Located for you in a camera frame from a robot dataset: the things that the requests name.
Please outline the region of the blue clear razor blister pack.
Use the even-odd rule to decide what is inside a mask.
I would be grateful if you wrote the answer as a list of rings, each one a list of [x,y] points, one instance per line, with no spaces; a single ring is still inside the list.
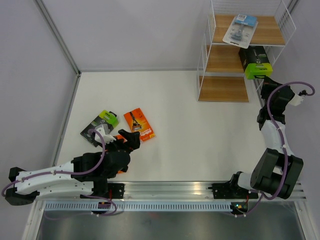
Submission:
[[[222,41],[236,47],[247,49],[258,26],[258,18],[252,15],[236,15]]]

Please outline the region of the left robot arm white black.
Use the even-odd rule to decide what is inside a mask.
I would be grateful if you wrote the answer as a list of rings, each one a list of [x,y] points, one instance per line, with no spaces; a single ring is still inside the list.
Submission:
[[[49,168],[27,171],[12,167],[9,184],[1,190],[1,196],[12,206],[24,206],[39,200],[54,198],[111,199],[122,198],[108,182],[118,173],[125,173],[131,162],[130,154],[140,148],[140,133],[118,133],[120,138],[90,129],[90,135],[98,137],[101,151],[87,152],[72,160]]]

